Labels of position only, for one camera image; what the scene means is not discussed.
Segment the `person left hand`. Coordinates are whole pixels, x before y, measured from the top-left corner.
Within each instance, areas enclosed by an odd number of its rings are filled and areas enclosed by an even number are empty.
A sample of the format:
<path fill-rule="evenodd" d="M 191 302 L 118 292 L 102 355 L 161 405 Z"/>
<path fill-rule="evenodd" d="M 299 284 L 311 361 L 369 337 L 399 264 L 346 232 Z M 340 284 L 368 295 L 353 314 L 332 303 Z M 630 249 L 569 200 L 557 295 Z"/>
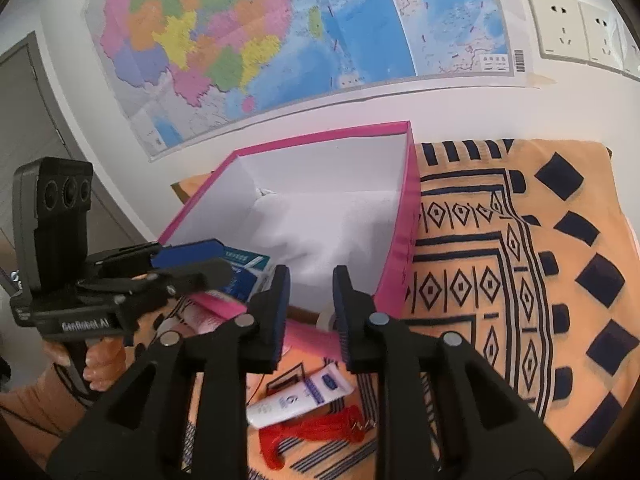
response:
<path fill-rule="evenodd" d="M 72 366 L 72 359 L 59 342 L 43 341 L 43 351 L 50 360 L 63 368 Z M 82 378 L 93 391 L 104 392 L 125 373 L 126 351 L 122 337 L 105 337 L 91 346 L 85 357 Z"/>

